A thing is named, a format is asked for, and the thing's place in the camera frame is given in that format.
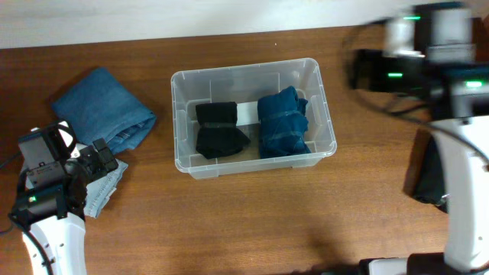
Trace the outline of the dark teal garment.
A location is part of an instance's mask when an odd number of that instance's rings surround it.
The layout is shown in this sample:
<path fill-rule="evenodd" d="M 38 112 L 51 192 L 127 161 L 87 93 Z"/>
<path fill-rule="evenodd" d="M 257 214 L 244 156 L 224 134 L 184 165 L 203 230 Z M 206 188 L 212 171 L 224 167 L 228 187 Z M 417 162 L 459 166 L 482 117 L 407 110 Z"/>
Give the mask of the dark teal garment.
<path fill-rule="evenodd" d="M 301 99 L 293 86 L 257 101 L 262 159 L 311 153 L 305 140 L 309 124 L 307 104 L 308 101 Z"/>

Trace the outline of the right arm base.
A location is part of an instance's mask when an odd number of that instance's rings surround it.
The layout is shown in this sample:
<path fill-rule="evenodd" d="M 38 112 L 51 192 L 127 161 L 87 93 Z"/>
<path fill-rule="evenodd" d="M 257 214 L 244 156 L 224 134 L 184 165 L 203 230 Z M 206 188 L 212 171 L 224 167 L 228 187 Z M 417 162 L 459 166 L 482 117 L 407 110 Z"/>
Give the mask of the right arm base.
<path fill-rule="evenodd" d="M 411 254 L 406 258 L 370 258 L 358 264 L 360 275 L 488 275 L 488 266 L 460 271 L 445 263 L 443 253 Z"/>

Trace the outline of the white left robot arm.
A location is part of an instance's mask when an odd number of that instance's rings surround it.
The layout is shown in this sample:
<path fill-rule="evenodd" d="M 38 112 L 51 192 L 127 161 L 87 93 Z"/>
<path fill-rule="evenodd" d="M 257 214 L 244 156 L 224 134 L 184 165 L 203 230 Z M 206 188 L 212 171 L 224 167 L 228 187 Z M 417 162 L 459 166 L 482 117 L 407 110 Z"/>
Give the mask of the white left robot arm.
<path fill-rule="evenodd" d="M 31 259 L 34 274 L 86 274 L 85 211 L 88 186 L 118 169 L 104 139 L 75 158 L 20 172 L 8 214 Z"/>

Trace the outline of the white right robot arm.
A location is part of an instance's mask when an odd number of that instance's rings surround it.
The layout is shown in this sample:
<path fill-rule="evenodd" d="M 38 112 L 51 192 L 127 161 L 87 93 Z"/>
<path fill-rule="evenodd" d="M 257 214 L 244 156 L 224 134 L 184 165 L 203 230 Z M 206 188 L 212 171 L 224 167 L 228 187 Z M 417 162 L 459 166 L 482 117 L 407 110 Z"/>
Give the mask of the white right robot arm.
<path fill-rule="evenodd" d="M 441 253 L 378 259 L 371 273 L 488 272 L 488 65 L 475 59 L 471 9 L 464 2 L 413 5 L 380 19 L 381 50 L 352 50 L 345 78 L 355 100 L 382 115 L 427 128 L 436 143 L 449 215 Z"/>

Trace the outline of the black garment with tape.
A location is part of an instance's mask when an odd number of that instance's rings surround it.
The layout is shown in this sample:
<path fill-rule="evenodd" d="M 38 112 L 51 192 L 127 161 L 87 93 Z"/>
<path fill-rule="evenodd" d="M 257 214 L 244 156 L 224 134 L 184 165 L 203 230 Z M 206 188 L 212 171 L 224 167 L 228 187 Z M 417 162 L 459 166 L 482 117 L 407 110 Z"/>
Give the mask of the black garment with tape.
<path fill-rule="evenodd" d="M 447 196 L 439 149 L 435 139 L 431 137 L 426 145 L 411 197 L 417 202 L 433 205 L 447 214 Z"/>

